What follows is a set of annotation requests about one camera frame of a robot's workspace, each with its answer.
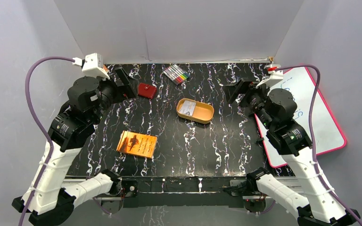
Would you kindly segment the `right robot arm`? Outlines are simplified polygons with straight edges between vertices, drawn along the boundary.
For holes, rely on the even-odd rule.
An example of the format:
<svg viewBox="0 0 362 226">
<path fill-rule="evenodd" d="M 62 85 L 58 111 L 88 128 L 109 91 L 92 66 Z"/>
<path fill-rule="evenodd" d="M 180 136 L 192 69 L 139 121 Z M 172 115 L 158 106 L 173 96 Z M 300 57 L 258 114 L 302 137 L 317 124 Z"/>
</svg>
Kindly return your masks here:
<svg viewBox="0 0 362 226">
<path fill-rule="evenodd" d="M 241 79 L 224 86 L 231 104 L 243 95 L 241 107 L 248 107 L 266 127 L 266 137 L 288 164 L 303 190 L 295 192 L 269 171 L 259 168 L 247 174 L 247 190 L 270 196 L 290 212 L 300 226 L 349 226 L 360 220 L 358 211 L 343 206 L 314 159 L 314 144 L 305 129 L 293 118 L 297 108 L 292 94 L 285 89 L 270 89 L 257 82 Z"/>
</svg>

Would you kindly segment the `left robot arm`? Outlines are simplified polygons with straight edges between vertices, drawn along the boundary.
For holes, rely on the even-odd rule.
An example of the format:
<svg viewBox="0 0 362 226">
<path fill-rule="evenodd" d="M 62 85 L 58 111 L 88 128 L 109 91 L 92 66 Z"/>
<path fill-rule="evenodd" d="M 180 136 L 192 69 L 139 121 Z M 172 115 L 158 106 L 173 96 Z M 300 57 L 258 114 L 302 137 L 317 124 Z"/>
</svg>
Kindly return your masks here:
<svg viewBox="0 0 362 226">
<path fill-rule="evenodd" d="M 122 67 L 114 74 L 84 76 L 69 88 L 65 102 L 48 130 L 48 140 L 38 171 L 27 192 L 13 200 L 12 206 L 29 213 L 34 226 L 58 226 L 74 209 L 100 194 L 122 193 L 121 177 L 103 170 L 76 185 L 62 185 L 75 157 L 95 132 L 104 114 L 116 103 L 135 98 L 138 82 Z"/>
</svg>

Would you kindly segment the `red card holder wallet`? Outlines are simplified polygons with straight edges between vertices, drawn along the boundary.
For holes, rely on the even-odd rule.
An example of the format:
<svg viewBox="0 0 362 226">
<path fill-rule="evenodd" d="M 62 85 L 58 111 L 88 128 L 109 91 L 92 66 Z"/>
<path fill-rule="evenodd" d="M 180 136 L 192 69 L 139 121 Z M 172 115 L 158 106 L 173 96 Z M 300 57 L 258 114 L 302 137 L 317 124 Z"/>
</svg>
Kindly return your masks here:
<svg viewBox="0 0 362 226">
<path fill-rule="evenodd" d="M 138 95 L 148 99 L 153 99 L 156 94 L 157 88 L 153 85 L 140 83 L 138 85 Z"/>
</svg>

